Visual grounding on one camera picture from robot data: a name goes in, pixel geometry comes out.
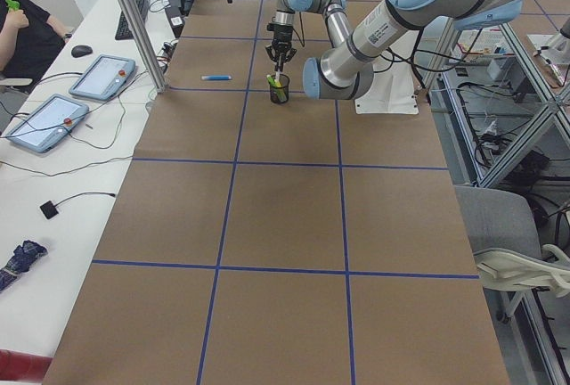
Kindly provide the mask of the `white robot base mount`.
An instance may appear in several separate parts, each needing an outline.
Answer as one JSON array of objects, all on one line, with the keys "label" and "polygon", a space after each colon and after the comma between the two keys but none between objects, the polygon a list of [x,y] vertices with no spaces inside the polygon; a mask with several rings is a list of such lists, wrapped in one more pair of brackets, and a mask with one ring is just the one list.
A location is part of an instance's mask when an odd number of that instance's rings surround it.
[{"label": "white robot base mount", "polygon": [[398,39],[373,62],[374,79],[368,92],[354,101],[357,114],[418,114],[417,94],[419,83],[410,59],[418,31],[411,31]]}]

